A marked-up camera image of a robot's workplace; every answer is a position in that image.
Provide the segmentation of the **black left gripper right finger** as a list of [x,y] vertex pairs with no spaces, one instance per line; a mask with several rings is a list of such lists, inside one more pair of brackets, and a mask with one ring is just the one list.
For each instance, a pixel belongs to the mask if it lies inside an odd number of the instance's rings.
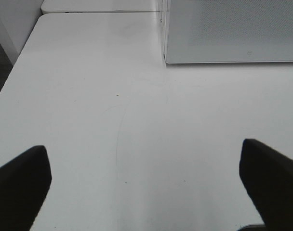
[[293,160],[256,139],[245,139],[239,176],[269,231],[293,231]]

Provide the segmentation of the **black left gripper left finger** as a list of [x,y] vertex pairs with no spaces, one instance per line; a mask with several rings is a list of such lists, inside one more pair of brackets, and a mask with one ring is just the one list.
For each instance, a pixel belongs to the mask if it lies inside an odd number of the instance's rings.
[[0,231],[28,231],[52,182],[45,146],[29,148],[0,167]]

